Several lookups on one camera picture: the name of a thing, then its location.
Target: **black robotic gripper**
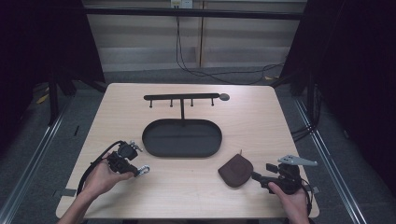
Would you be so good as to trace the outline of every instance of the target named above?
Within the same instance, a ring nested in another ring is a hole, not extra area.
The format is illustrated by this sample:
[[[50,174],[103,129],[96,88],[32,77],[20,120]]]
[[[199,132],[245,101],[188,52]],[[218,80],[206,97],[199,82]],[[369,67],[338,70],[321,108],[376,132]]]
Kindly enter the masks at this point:
[[[273,194],[268,187],[269,182],[277,184],[286,194],[293,194],[302,187],[302,179],[300,177],[300,169],[297,165],[289,165],[280,163],[278,166],[273,164],[266,164],[267,171],[275,174],[279,173],[278,178],[262,176],[256,172],[251,173],[251,178],[259,181],[262,188],[268,189],[269,193]]]
[[[136,150],[139,149],[135,144],[127,144],[123,142],[117,151],[113,151],[108,157],[108,165],[110,169],[114,172],[120,174],[126,172],[134,173],[134,176],[139,175],[139,171],[136,167],[132,166],[125,158],[128,160],[133,160],[137,157]]]

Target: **black oval tray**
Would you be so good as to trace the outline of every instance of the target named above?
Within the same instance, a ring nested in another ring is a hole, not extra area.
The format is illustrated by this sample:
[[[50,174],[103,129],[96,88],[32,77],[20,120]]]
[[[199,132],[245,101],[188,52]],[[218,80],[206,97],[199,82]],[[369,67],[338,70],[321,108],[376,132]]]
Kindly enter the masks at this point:
[[[204,158],[219,150],[222,135],[219,126],[206,119],[157,119],[142,139],[153,156]]]

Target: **electrical cable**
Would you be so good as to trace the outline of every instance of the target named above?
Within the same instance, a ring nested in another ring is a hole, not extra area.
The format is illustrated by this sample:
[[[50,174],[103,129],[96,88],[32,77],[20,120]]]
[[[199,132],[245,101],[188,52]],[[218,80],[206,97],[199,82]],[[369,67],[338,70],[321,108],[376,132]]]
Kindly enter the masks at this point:
[[[319,122],[319,118],[320,118],[320,109],[321,109],[321,103],[322,103],[322,96],[321,96],[318,88],[315,88],[314,94],[316,97],[314,118],[313,118],[312,122],[309,123],[308,126],[305,126],[297,131],[291,132],[291,135],[293,136],[294,143],[305,138],[307,135],[311,134],[318,127],[318,122]]]
[[[283,66],[283,65],[284,65],[284,63],[268,64],[268,65],[264,66],[264,68],[262,68],[262,69],[260,69],[260,70],[255,70],[255,71],[244,71],[244,72],[220,72],[220,73],[208,74],[208,73],[201,72],[201,71],[192,71],[192,70],[190,70],[189,68],[187,68],[187,66],[186,66],[186,64],[185,64],[185,62],[184,62],[184,59],[183,59],[183,54],[182,54],[182,50],[181,50],[181,49],[182,49],[182,47],[181,47],[181,38],[180,38],[180,21],[179,21],[179,17],[177,17],[177,54],[176,54],[176,56],[177,56],[177,65],[178,65],[183,71],[188,72],[188,73],[191,74],[191,75],[194,75],[194,76],[197,76],[197,77],[212,77],[212,78],[214,78],[214,79],[216,79],[216,80],[218,80],[218,81],[221,81],[221,82],[224,82],[224,83],[227,83],[227,84],[232,84],[232,85],[253,85],[253,84],[256,84],[256,83],[262,81],[262,79],[263,79],[263,77],[264,77],[264,72],[265,72],[265,71],[268,71],[268,70],[270,70],[270,69],[273,69],[273,68],[276,68],[276,67],[279,67],[279,66]],[[260,75],[260,77],[257,78],[256,80],[251,81],[251,82],[248,82],[248,83],[235,83],[235,82],[227,81],[227,80],[224,80],[224,79],[221,79],[221,78],[216,77],[216,76],[219,76],[219,75],[229,75],[229,74],[254,74],[254,73],[261,73],[261,75]]]

